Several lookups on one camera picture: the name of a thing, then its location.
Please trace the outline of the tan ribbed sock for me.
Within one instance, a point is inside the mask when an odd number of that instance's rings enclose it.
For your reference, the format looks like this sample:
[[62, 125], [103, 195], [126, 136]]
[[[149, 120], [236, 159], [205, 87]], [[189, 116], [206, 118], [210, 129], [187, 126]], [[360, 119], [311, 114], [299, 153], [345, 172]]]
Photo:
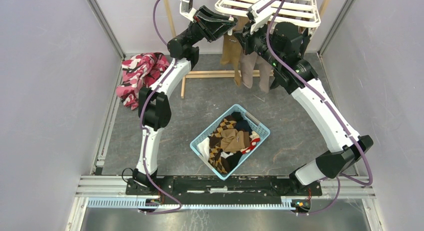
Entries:
[[222, 55], [220, 59], [221, 65], [232, 65], [234, 70], [234, 82], [240, 87], [242, 77], [239, 71], [240, 58], [242, 54], [242, 47], [234, 35], [225, 34], [223, 36]]
[[220, 148], [226, 153], [236, 153], [250, 146], [250, 137], [247, 131], [226, 129], [221, 133]]

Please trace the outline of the beige pink sock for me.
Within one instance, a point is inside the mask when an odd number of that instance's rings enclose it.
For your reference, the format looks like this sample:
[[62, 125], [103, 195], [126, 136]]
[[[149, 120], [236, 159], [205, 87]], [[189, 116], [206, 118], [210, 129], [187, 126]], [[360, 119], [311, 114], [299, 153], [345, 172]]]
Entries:
[[256, 60], [259, 70], [259, 88], [262, 92], [268, 93], [270, 90], [270, 76], [273, 72], [273, 67], [262, 57], [258, 57]]

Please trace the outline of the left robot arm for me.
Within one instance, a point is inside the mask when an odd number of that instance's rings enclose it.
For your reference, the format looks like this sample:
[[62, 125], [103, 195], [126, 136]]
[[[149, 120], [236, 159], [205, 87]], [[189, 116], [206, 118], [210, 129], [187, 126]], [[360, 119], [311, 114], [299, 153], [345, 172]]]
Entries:
[[206, 6], [187, 13], [188, 27], [167, 42], [172, 62], [162, 76], [151, 86], [139, 90], [139, 118], [142, 129], [140, 156], [132, 179], [145, 195], [157, 189], [159, 143], [164, 128], [172, 117], [169, 97], [176, 86], [199, 61], [200, 49], [196, 43], [205, 39], [214, 42], [237, 24], [237, 18], [218, 14]]

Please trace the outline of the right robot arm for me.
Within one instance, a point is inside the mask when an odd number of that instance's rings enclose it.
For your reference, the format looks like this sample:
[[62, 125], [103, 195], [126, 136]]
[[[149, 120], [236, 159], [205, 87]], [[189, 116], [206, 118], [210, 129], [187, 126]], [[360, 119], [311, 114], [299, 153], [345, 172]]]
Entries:
[[289, 190], [302, 195], [309, 184], [341, 175], [362, 158], [374, 141], [369, 135], [359, 135], [343, 118], [325, 92], [317, 72], [304, 59], [311, 37], [307, 30], [300, 33], [290, 22], [277, 23], [271, 34], [267, 34], [268, 25], [255, 32], [251, 32], [250, 27], [248, 23], [234, 34], [243, 53], [255, 53], [271, 65], [274, 76], [271, 88], [283, 87], [305, 109], [328, 148], [314, 161], [290, 174]]

